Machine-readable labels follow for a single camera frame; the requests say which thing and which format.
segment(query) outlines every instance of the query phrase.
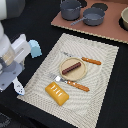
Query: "fork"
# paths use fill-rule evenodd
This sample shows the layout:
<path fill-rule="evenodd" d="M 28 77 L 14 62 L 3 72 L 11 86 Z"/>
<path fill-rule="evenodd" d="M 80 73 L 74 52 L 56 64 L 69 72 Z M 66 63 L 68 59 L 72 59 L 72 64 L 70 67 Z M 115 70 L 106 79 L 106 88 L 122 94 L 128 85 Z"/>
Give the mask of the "fork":
<path fill-rule="evenodd" d="M 81 90 L 83 90 L 83 91 L 86 91 L 86 92 L 89 91 L 89 88 L 88 88 L 88 87 L 85 87 L 85 86 L 83 86 L 83 85 L 77 84 L 77 83 L 72 82 L 72 81 L 69 81 L 69 80 L 67 81 L 67 80 L 65 80 L 65 79 L 61 78 L 60 76 L 57 76 L 57 75 L 55 75 L 55 74 L 53 74 L 53 73 L 49 73 L 48 76 L 49 76 L 51 79 L 55 80 L 55 81 L 65 82 L 66 84 L 69 84 L 69 85 L 71 85 L 71 86 L 74 86 L 74 87 L 76 87 L 76 88 L 78 88 L 78 89 L 81 89 Z"/>

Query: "plate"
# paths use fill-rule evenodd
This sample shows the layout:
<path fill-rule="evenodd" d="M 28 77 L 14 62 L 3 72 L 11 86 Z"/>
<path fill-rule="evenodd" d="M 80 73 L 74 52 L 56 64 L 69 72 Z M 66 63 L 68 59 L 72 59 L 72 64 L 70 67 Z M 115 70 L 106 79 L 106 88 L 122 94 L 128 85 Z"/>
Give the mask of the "plate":
<path fill-rule="evenodd" d="M 73 69 L 72 71 L 68 72 L 67 74 L 63 75 L 62 71 L 65 70 L 66 68 L 69 68 L 70 66 L 80 62 L 81 66 L 78 68 Z M 70 57 L 66 60 L 64 60 L 59 67 L 59 71 L 61 76 L 66 79 L 66 80 L 71 80 L 71 81 L 77 81 L 83 78 L 86 73 L 87 73 L 87 65 L 85 62 L 79 58 L 75 57 Z"/>

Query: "beige placemat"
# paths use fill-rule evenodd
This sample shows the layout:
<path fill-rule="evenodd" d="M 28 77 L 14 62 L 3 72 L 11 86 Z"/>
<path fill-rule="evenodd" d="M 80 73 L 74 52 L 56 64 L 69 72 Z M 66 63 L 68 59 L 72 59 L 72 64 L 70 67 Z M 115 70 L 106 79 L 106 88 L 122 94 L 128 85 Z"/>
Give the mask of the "beige placemat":
<path fill-rule="evenodd" d="M 88 72 L 77 83 L 89 87 L 89 92 L 56 82 L 69 94 L 69 100 L 58 106 L 45 92 L 45 87 L 53 81 L 48 73 L 60 75 L 59 64 L 68 58 L 61 51 L 100 60 L 102 65 L 85 62 Z M 116 46 L 64 33 L 26 85 L 26 94 L 18 98 L 76 127 L 95 128 L 117 52 Z"/>

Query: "black table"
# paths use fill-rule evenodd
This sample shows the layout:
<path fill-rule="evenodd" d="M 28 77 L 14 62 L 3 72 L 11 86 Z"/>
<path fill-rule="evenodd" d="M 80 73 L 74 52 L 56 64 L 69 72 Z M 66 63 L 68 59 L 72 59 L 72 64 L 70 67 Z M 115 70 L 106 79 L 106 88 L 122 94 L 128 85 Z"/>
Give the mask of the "black table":
<path fill-rule="evenodd" d="M 51 21 L 60 11 L 59 5 L 60 0 L 26 0 L 26 7 L 20 17 L 2 21 L 5 33 L 10 40 L 19 33 L 25 33 L 27 41 L 34 39 L 39 42 L 43 54 L 33 59 L 30 54 L 26 57 L 25 70 L 18 76 L 19 81 L 24 86 L 27 84 L 63 33 L 118 46 L 119 51 L 96 128 L 128 128 L 128 44 L 51 26 Z M 11 84 L 0 93 L 0 112 L 27 126 L 29 123 L 26 118 L 40 122 L 39 127 L 41 128 L 45 126 L 51 128 L 74 127 L 16 97 L 17 93 Z"/>

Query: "sausage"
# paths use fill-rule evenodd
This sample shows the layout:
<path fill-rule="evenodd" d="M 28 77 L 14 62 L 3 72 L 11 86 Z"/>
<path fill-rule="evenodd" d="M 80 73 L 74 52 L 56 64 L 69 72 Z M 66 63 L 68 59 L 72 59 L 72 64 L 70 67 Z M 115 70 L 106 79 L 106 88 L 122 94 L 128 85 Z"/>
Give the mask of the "sausage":
<path fill-rule="evenodd" d="M 80 66 L 81 66 L 81 63 L 78 62 L 78 63 L 76 63 L 76 64 L 74 64 L 74 65 L 72 65 L 72 66 L 70 66 L 70 67 L 64 69 L 64 70 L 62 71 L 62 74 L 65 75 L 65 74 L 67 74 L 68 72 L 70 72 L 70 71 L 72 71 L 73 69 L 78 68 L 78 67 L 80 67 Z"/>

